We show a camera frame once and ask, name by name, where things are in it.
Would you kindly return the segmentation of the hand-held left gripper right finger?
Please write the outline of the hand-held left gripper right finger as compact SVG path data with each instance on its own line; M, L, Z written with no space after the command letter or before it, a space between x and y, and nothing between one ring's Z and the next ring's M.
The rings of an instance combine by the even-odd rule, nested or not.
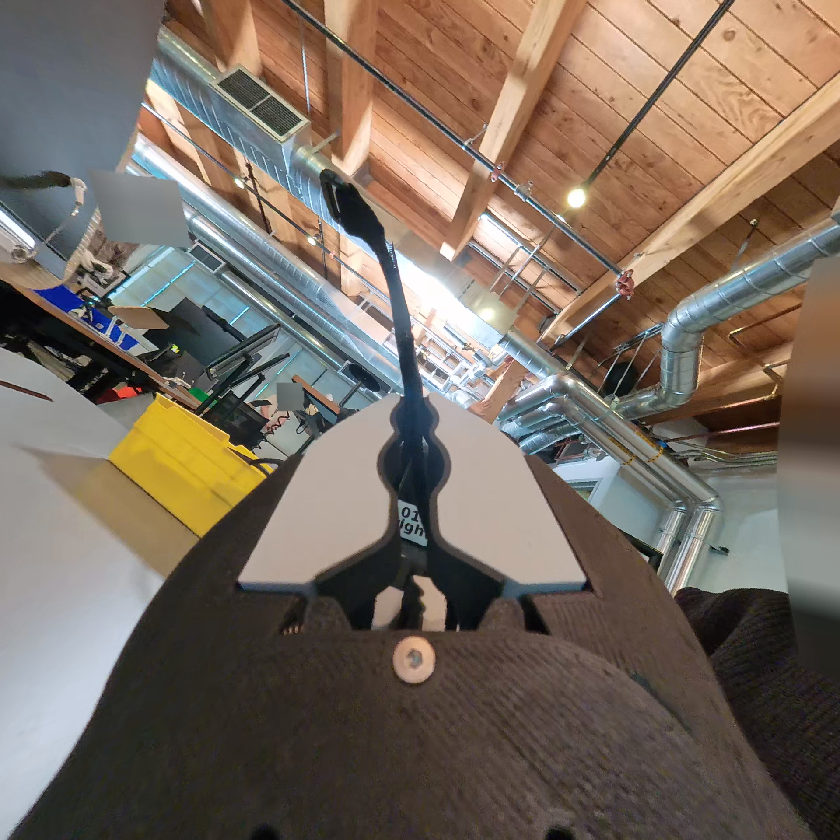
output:
M504 595L581 592L581 564L519 447L499 429L432 394L443 476L430 536L444 558L501 585Z

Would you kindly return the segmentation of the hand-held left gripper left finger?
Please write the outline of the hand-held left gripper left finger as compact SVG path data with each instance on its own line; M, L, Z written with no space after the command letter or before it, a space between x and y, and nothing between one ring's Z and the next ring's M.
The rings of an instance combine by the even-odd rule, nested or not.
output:
M239 574L242 588L303 593L385 546L396 507L381 462L399 401L387 396L310 445Z

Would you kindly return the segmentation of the yellow storage bin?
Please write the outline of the yellow storage bin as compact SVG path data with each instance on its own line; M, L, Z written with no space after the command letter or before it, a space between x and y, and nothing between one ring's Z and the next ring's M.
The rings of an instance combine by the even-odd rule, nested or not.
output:
M132 425L109 462L198 537L274 470L162 395Z

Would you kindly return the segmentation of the black monitor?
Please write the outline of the black monitor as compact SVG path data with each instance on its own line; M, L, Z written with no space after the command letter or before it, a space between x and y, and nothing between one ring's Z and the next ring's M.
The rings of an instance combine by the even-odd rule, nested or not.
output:
M190 393L202 401L224 395L259 361L261 351L273 344L279 331L280 324L270 324L222 352L199 374Z

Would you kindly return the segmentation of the blue parts tray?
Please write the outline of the blue parts tray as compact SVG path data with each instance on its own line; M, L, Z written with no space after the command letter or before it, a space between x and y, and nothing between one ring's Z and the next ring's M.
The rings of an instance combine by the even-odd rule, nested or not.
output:
M64 286L36 290L35 294L72 318L87 324L102 337L137 358L156 350L150 342L145 341L136 330L131 330L122 320L107 311L96 309L93 302L87 301Z

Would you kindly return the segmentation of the silver ventilation duct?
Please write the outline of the silver ventilation duct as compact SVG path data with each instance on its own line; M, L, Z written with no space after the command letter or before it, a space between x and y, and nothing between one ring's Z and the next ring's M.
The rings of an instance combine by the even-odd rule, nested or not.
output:
M663 554L659 575L672 595L685 588L722 514L718 493L568 372L512 398L498 415L510 435L546 419L571 425L668 501L656 542Z
M229 75L234 79L234 93L230 94L219 85L228 78L167 27L160 28L157 39L150 80L284 193L299 200L327 226L344 233L322 193L319 177L329 162L311 145L309 121L245 70ZM267 274L267 279L258 280L263 288L276 298L285 295L289 308L292 298L299 298L305 320L383 383L403 392L396 351L386 344L387 335L378 322L355 310L337 288L151 140L138 137L132 160L149 174L176 182L185 203L219 230L216 239L236 244Z
M698 387L700 351L708 330L806 283L814 263L839 252L839 204L829 217L746 266L683 300L660 333L659 383L615 405L633 421L688 403Z

